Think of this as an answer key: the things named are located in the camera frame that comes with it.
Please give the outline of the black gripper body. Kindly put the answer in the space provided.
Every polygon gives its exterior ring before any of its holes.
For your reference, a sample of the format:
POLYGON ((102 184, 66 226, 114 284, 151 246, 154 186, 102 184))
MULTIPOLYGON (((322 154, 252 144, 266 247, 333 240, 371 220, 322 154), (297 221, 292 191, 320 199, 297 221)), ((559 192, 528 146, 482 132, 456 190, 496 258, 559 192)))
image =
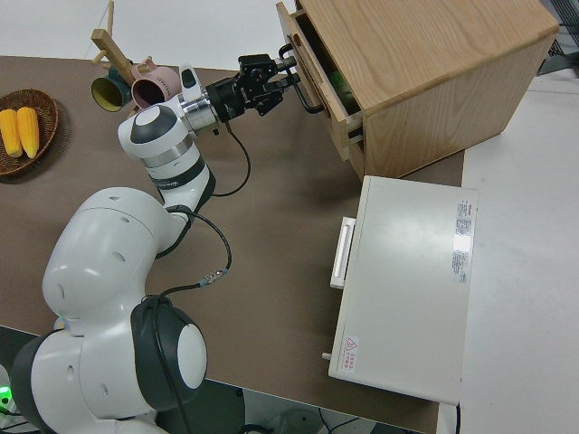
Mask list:
POLYGON ((270 82, 277 72, 276 62, 268 54, 252 54, 238 59, 239 72, 206 87, 207 96, 223 123, 241 116, 246 109, 256 109, 264 116, 282 101, 283 87, 270 82))

